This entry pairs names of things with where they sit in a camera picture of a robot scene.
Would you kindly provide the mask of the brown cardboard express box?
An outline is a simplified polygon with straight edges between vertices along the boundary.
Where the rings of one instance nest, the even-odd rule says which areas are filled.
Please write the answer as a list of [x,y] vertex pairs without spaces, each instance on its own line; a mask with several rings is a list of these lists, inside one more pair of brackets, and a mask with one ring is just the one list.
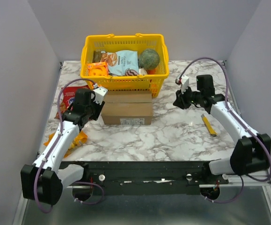
[[149,91],[110,91],[101,116],[105,125],[150,125],[153,117]]

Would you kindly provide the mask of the yellow utility knife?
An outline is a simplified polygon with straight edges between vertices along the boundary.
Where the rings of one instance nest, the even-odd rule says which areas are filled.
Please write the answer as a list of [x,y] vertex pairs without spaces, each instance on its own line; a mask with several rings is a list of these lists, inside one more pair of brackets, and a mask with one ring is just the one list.
[[217,136],[217,133],[214,131],[214,129],[212,128],[210,122],[208,121],[208,119],[205,117],[204,114],[201,115],[201,118],[202,118],[202,121],[205,125],[205,127],[207,128],[209,134],[213,137],[216,137]]

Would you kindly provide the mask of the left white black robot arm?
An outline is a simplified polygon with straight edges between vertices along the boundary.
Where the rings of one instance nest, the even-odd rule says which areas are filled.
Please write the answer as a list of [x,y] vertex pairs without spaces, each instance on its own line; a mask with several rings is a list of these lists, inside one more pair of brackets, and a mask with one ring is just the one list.
[[61,169],[60,165],[87,122],[98,119],[107,92],[104,87],[76,91],[74,101],[62,114],[57,131],[44,152],[32,165],[24,165],[21,169],[24,198],[55,205],[64,188],[75,182],[85,185],[89,181],[89,173],[84,166],[72,164]]

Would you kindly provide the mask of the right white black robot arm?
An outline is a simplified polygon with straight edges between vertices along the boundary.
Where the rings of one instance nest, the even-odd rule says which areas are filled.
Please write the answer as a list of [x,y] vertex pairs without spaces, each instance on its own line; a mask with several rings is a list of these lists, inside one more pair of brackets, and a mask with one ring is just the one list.
[[229,158],[217,159],[206,164],[206,169],[201,171],[202,181],[210,184],[218,175],[240,176],[268,169],[271,138],[251,128],[239,118],[223,94],[215,93],[211,75],[199,75],[196,81],[197,90],[192,91],[188,76],[180,75],[176,78],[175,82],[180,85],[180,90],[176,92],[173,105],[181,109],[188,109],[191,105],[205,109],[224,127],[235,143]]

